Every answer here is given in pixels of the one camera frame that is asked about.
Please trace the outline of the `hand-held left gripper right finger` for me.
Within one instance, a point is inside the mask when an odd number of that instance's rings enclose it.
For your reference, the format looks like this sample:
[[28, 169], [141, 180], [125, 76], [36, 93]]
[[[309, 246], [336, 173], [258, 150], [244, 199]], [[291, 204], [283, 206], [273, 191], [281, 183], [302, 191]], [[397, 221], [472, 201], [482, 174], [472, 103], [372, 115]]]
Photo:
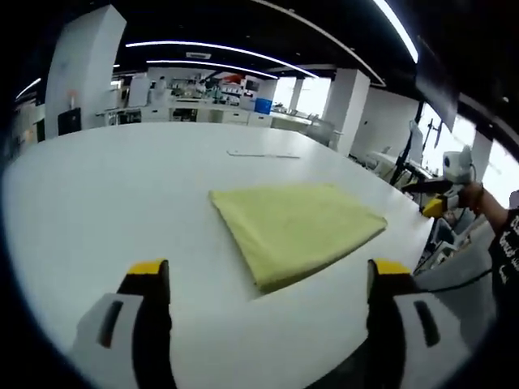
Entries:
[[443, 388], [470, 359], [459, 318], [399, 262], [368, 261], [367, 304], [369, 388]]

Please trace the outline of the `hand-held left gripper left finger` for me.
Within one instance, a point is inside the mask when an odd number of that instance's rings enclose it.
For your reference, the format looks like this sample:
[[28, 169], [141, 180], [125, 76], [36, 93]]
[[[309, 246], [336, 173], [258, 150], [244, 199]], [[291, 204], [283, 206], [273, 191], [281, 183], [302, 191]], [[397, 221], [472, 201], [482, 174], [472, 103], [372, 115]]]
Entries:
[[167, 259], [134, 264], [81, 318], [71, 361], [95, 388], [174, 388]]

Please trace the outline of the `person's right hand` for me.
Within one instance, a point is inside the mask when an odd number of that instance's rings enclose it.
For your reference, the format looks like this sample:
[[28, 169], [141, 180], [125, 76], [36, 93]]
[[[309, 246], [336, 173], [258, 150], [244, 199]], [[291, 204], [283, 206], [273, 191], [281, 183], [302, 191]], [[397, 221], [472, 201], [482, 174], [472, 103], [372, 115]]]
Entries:
[[482, 183], [471, 182], [465, 185], [458, 193], [460, 208], [469, 208], [474, 214], [479, 214], [481, 199], [484, 196]]

